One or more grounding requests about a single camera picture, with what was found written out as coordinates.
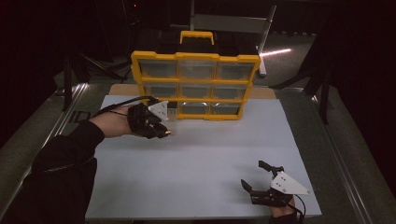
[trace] cable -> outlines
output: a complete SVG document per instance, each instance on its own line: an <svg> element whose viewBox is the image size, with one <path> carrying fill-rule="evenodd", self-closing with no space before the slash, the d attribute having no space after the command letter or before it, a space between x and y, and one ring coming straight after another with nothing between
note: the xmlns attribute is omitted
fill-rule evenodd
<svg viewBox="0 0 396 224"><path fill-rule="evenodd" d="M131 71L131 67L129 67L129 69L126 71L126 73L122 76L122 80L121 80L120 84L122 84L126 79L128 79L126 76L129 74L130 71Z"/></svg>
<svg viewBox="0 0 396 224"><path fill-rule="evenodd" d="M128 100L128 101L125 101L125 102L121 102L121 103L116 104L116 105L108 105L108 106L106 106L105 108L99 110L99 111L94 115L94 117L96 117L96 116L98 116L98 115L101 115L101 114L103 114L103 113L109 112L110 110L115 109L115 108L117 108L117 107L119 107L119 106L127 105L127 104L129 104L129 103L131 103L131 102L139 101L139 100L150 100L150 101L158 102L158 100L157 100L156 98L154 98L153 96L139 96L139 97L136 97L136 98L134 98L134 99L132 99L132 100Z"/></svg>
<svg viewBox="0 0 396 224"><path fill-rule="evenodd" d="M112 110L109 110L109 111L107 111L107 112L113 113L113 114L118 114L118 115L123 115L123 116L128 116L128 115L126 115L126 114L121 114L121 113L119 113L119 112L112 111Z"/></svg>
<svg viewBox="0 0 396 224"><path fill-rule="evenodd" d="M305 218L305 212L306 212L305 203L304 203L303 199L300 198L300 196L298 196L297 194L294 194L294 195L295 195L298 199L300 199L300 201L301 201L301 203L303 204L303 207L304 207L303 216L300 216L300 220L299 220L300 223L303 223L303 222L304 222L304 218Z"/></svg>
<svg viewBox="0 0 396 224"><path fill-rule="evenodd" d="M215 12L213 13L213 15L216 15L218 13L218 9L220 6L220 0L218 1L218 5L216 6Z"/></svg>
<svg viewBox="0 0 396 224"><path fill-rule="evenodd" d="M295 206L293 206L293 205L291 205L291 204L289 204L289 203L287 203L287 202L281 200L280 198L278 198L278 199L279 199L283 204L285 204L287 207L293 209L293 210L296 211L298 214L300 214L300 218L299 218L298 222L299 222L300 224L303 224L303 222L304 222L304 217L305 217L305 211L306 211L306 209L305 209L305 203L303 202L303 200L302 200L297 194L294 194L294 195L295 195L297 198L299 198L300 201L303 203L304 212L302 212L300 209L296 208Z"/></svg>
<svg viewBox="0 0 396 224"><path fill-rule="evenodd" d="M130 34L130 23L129 23L129 20L128 20L128 15L127 15L127 12L126 12L126 7L125 7L125 2L124 2L124 0L122 0L121 1L122 2L122 9L123 9L123 14L124 14L124 18L125 18L125 24L126 24L126 34L127 34L127 38L128 38L128 41L127 41L127 48L126 48L126 50L125 50L125 53L124 53L124 55L128 55L128 52L129 52L129 48L131 47L131 34Z"/></svg>

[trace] white table surface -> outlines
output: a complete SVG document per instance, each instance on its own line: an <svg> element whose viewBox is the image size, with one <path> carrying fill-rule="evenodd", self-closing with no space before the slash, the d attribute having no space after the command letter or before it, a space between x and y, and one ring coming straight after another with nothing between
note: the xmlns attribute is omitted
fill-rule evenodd
<svg viewBox="0 0 396 224"><path fill-rule="evenodd" d="M102 107L131 99L108 95ZM163 139L123 136L96 149L98 170L88 219L200 219L269 217L251 204L245 179L268 190L272 174L259 161L283 166L312 189L282 105L248 100L240 120L181 119L163 123ZM321 215L315 194L302 196L308 217ZM296 198L296 206L303 210Z"/></svg>

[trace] black wire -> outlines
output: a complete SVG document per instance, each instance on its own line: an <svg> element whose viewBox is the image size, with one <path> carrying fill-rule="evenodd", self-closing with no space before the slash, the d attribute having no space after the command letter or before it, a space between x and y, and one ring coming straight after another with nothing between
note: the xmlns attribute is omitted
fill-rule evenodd
<svg viewBox="0 0 396 224"><path fill-rule="evenodd" d="M118 115L123 115L123 116L128 116L128 115L126 115L126 114L121 114L121 113L119 113L119 112L112 111L112 110L109 110L109 111L107 111L107 112L113 113L113 114L118 114Z"/></svg>
<svg viewBox="0 0 396 224"><path fill-rule="evenodd" d="M213 1L212 5L209 7L209 9L206 11L206 14L210 14L210 11L212 10L213 6L218 2L218 1Z"/></svg>
<svg viewBox="0 0 396 224"><path fill-rule="evenodd" d="M127 66L128 66L128 67L126 67L126 68L124 68L124 69L122 69L122 70L120 70L120 71L118 71L118 72L116 73L116 71L114 70L114 68L112 68L111 66L103 65L103 67L104 67L105 69L107 69L107 70L109 70L109 71L111 71L111 72L114 72L114 73L116 73L116 74L121 74L121 73L124 72L124 71L126 71L127 74L128 74L128 73L129 73L129 70L131 69L131 65L127 65ZM98 77L102 77L102 76L103 76L103 72L102 72L100 69L98 69L97 66L88 63L88 64L87 64L87 68L89 69L89 73L90 73L90 74L92 74L92 75L94 75L94 76L98 76Z"/></svg>
<svg viewBox="0 0 396 224"><path fill-rule="evenodd" d="M129 103L131 103L131 102L134 102L134 101L146 100L146 99L147 99L147 100L157 100L157 99L155 99L155 98L152 97L152 96L139 96L139 97L136 97L136 98L134 98L134 99L132 99L132 100L128 100L128 101L125 101L125 102L116 104L115 106L127 105L127 104L129 104Z"/></svg>
<svg viewBox="0 0 396 224"><path fill-rule="evenodd" d="M216 15L218 13L218 8L220 6L220 0L218 1L218 5L216 6L215 12L213 13L213 15Z"/></svg>
<svg viewBox="0 0 396 224"><path fill-rule="evenodd" d="M301 203L303 204L303 207L304 207L303 219L304 219L304 217L305 217L305 212L306 212L305 203L304 203L303 199L300 198L300 196L298 196L297 194L294 194L294 195L295 195L298 199L300 199Z"/></svg>
<svg viewBox="0 0 396 224"><path fill-rule="evenodd" d="M122 84L126 79L128 79L127 75L129 74L129 72L131 71L131 67L128 69L128 71L126 71L126 73L122 76L122 80L120 82L120 84Z"/></svg>
<svg viewBox="0 0 396 224"><path fill-rule="evenodd" d="M298 221L298 222L299 222L300 224L303 224L303 222L304 222L304 217L305 217L305 204L304 204L303 200L302 200L298 195L296 195L296 194L294 194L294 195L297 196L297 197L301 200L301 202L303 203L303 206L304 206L304 213L303 213L300 209L294 207L293 205L291 205L291 204L289 204L289 203L287 203L287 202L281 200L280 198L278 198L278 199L279 199L282 203L284 203L287 207L293 209L293 210L296 211L298 214L300 214L300 218L299 218L299 221Z"/></svg>
<svg viewBox="0 0 396 224"><path fill-rule="evenodd" d="M124 2L124 0L122 0L121 2L122 2L123 14L124 14L124 17L125 17L126 34L127 34L127 38L128 38L128 40L127 40L128 44L127 44L127 47L126 47L124 55L127 55L128 52L129 52L129 48L131 47L131 34L130 34L131 27L129 26L129 20L128 20L128 15L127 15L128 13L126 12L125 2Z"/></svg>

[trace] floor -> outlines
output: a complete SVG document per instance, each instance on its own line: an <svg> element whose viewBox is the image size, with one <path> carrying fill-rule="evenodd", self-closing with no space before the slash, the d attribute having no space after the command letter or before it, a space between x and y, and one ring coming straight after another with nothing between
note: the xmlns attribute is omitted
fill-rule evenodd
<svg viewBox="0 0 396 224"><path fill-rule="evenodd" d="M293 77L315 36L268 36L264 53L289 49L287 52L264 57L265 77L255 77L254 84L271 86ZM127 68L115 71L127 74ZM337 89L331 88L328 107L328 125L318 116L316 96L302 91L307 79L296 82L276 97L283 105L305 168L312 180L323 215L310 217L304 223L395 223L396 202L376 168L369 149L347 109L339 98ZM82 93L78 109L97 109L109 84L119 83L108 77L92 77L89 95ZM133 81L128 78L125 83ZM16 132L0 150L0 211L4 211L10 195L21 183L32 158L47 140L59 118L64 116L63 98L52 96ZM185 223L267 223L260 220L158 220L134 223L185 224ZM133 223L131 220L91 220L89 223Z"/></svg>

